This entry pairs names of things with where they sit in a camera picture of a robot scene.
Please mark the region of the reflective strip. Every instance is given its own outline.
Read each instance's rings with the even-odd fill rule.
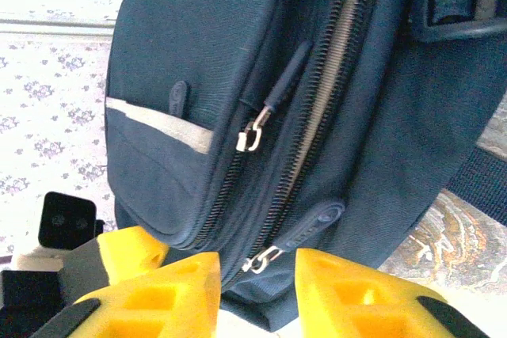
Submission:
[[[105,107],[122,112],[131,120],[146,124],[173,139],[179,140],[200,154],[207,154],[209,151],[213,131],[206,128],[163,112],[134,106],[116,98],[106,98]]]

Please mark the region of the zipper tab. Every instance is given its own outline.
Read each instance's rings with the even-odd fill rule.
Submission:
[[[322,232],[335,223],[343,214],[345,204],[341,200],[318,203],[306,213],[294,228],[274,240],[267,249],[261,250],[251,259],[246,259],[242,270],[255,274],[263,272],[282,253],[289,253],[308,238]]]
[[[303,41],[295,50],[295,53],[288,65],[285,67],[284,72],[280,78],[278,78],[278,81],[276,81],[273,89],[265,99],[265,107],[262,109],[261,113],[255,120],[246,125],[244,131],[239,132],[236,150],[240,152],[253,152],[259,147],[261,144],[262,128],[269,120],[269,117],[276,112],[280,103],[287,96],[292,83],[295,81],[296,77],[300,74],[307,62],[311,46],[312,42]]]

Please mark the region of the backpack strap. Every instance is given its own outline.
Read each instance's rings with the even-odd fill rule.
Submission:
[[[507,162],[475,147],[447,189],[507,226]]]

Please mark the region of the yellow plastic part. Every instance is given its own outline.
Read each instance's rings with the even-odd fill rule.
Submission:
[[[418,302],[430,289],[323,253],[298,249],[295,291],[305,338],[452,338]]]
[[[208,338],[220,304],[218,253],[200,253],[89,293],[101,306],[71,338]]]
[[[101,234],[97,243],[110,285],[159,268],[169,251],[141,226]]]

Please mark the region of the backpack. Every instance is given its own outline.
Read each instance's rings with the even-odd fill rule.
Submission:
[[[123,0],[105,110],[118,226],[169,244],[166,263],[218,252],[221,307],[283,327],[295,248],[378,267],[452,178],[472,193],[454,176],[507,89],[505,0],[481,2]]]

